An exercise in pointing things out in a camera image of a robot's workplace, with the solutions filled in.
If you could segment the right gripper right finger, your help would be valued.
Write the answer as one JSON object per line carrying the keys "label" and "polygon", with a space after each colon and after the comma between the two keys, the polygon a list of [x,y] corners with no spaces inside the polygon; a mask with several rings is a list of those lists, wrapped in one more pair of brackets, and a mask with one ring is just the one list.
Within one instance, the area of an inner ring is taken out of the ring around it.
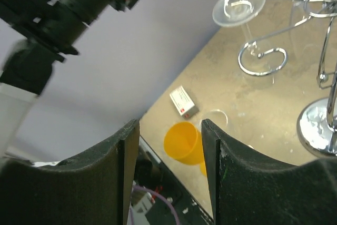
{"label": "right gripper right finger", "polygon": [[215,224],[336,224],[336,159],[296,166],[202,121]]}

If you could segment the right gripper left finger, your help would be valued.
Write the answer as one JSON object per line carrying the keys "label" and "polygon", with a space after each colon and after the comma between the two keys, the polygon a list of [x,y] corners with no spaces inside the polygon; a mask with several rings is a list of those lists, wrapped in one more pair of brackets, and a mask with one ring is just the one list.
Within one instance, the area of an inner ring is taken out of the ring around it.
{"label": "right gripper left finger", "polygon": [[126,224],[140,125],[55,166],[1,159],[1,224]]}

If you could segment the orange plastic wine glass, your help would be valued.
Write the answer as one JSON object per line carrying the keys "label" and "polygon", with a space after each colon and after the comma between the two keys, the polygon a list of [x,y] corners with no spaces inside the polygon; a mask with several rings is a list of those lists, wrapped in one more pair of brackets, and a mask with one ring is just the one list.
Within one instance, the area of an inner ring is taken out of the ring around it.
{"label": "orange plastic wine glass", "polygon": [[164,137],[165,153],[185,165],[198,165],[206,176],[201,132],[190,122],[173,125]]}

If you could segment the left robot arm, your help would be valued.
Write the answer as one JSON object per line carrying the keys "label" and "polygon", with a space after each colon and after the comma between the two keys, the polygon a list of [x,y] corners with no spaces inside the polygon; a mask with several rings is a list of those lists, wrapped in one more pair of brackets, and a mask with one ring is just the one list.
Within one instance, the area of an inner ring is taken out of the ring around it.
{"label": "left robot arm", "polygon": [[1,153],[44,91],[53,63],[78,55],[75,41],[111,6],[131,9],[138,0],[1,0],[1,19],[23,39],[1,67]]}

